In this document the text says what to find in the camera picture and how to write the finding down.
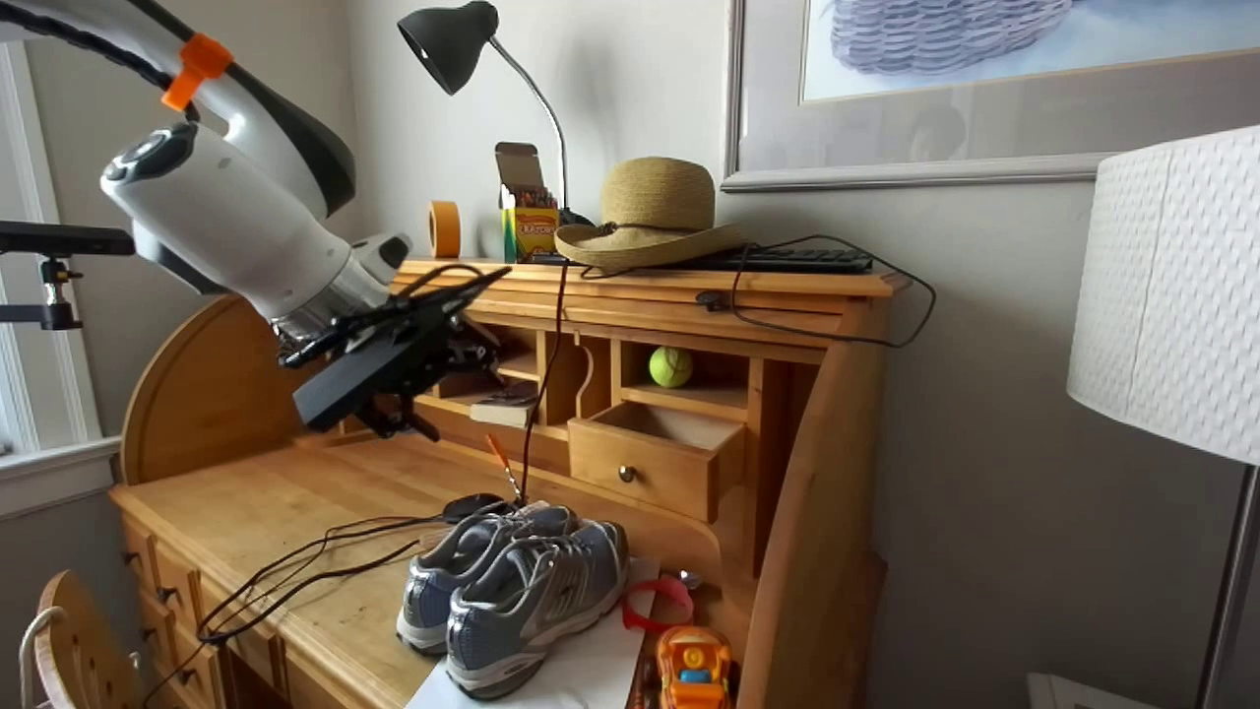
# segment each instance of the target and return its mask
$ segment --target wall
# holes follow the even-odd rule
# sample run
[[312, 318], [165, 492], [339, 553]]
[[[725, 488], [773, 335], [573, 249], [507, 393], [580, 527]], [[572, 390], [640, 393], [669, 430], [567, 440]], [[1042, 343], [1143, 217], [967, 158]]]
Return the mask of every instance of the wall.
[[[315, 116], [353, 129], [357, 234], [426, 237], [427, 200], [452, 199], [467, 251], [483, 251], [497, 243], [493, 141], [528, 138], [552, 155], [543, 112], [500, 58], [486, 57], [455, 100], [427, 82], [392, 31], [412, 0], [347, 3], [347, 23], [333, 23], [333, 0], [174, 10], [220, 22], [231, 48], [246, 40], [237, 57], [283, 70], [288, 94], [312, 74], [353, 70], [353, 103]], [[500, 40], [567, 123], [581, 215], [593, 217], [599, 183], [622, 158], [673, 155], [719, 172], [727, 0], [510, 0], [500, 14]], [[94, 172], [149, 120], [132, 120], [122, 79], [94, 65], [36, 53], [36, 79], [63, 215], [110, 222]], [[875, 709], [1029, 704], [1029, 669], [1152, 704], [1193, 698], [1236, 473], [1068, 404], [1086, 211], [1089, 186], [719, 199], [719, 217], [752, 237], [841, 234], [939, 293], [922, 343], [888, 354]], [[90, 276], [86, 316], [103, 408], [116, 422], [136, 367], [191, 300], [145, 264], [110, 270]]]

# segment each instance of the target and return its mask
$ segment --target lamp shade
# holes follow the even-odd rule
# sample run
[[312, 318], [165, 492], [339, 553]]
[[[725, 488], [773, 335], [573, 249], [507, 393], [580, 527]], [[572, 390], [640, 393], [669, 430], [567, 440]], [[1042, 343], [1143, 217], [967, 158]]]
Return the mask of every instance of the lamp shade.
[[1068, 393], [1260, 467], [1260, 129], [1099, 165]]
[[417, 10], [399, 22], [401, 40], [426, 65], [443, 94], [455, 94], [481, 58], [481, 48], [500, 31], [493, 3]]

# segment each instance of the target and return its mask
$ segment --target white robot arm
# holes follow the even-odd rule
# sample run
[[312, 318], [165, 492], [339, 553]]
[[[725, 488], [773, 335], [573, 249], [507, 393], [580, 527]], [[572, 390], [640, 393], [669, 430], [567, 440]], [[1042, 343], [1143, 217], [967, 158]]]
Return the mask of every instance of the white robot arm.
[[[385, 302], [409, 241], [350, 249], [317, 224], [353, 199], [350, 151], [216, 40], [149, 0], [0, 0], [0, 22], [132, 69], [186, 116], [103, 172], [103, 192], [132, 224], [136, 258], [199, 293], [241, 293], [294, 343]], [[199, 127], [195, 107], [228, 129]]]
[[[409, 241], [350, 249], [317, 222], [353, 199], [350, 151], [152, 0], [0, 0], [0, 23], [114, 58], [181, 116], [122, 151], [103, 192], [128, 217], [136, 258], [199, 293], [241, 293], [288, 343], [283, 367], [333, 359], [294, 393], [312, 430], [357, 415], [379, 435], [409, 426], [435, 436], [409, 393], [486, 367], [493, 343], [455, 316], [507, 270], [389, 295]], [[399, 393], [399, 408], [379, 411], [379, 393]]]

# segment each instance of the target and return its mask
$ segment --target gray sneaker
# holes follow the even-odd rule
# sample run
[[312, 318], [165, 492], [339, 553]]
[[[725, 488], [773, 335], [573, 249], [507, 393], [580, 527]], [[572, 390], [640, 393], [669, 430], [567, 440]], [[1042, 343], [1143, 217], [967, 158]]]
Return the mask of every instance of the gray sneaker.
[[417, 653], [443, 653], [450, 595], [523, 537], [567, 537], [573, 514], [560, 506], [523, 506], [515, 514], [471, 514], [433, 553], [417, 556], [399, 606], [399, 640]]
[[626, 593], [626, 537], [586, 520], [561, 540], [519, 540], [450, 601], [450, 679], [475, 702], [507, 698], [548, 653]]

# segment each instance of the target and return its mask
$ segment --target framed picture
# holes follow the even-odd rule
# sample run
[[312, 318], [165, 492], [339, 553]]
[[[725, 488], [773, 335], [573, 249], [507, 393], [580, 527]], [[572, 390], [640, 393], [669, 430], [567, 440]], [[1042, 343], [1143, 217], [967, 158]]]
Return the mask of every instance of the framed picture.
[[725, 188], [1082, 183], [1256, 74], [1256, 0], [735, 0]]

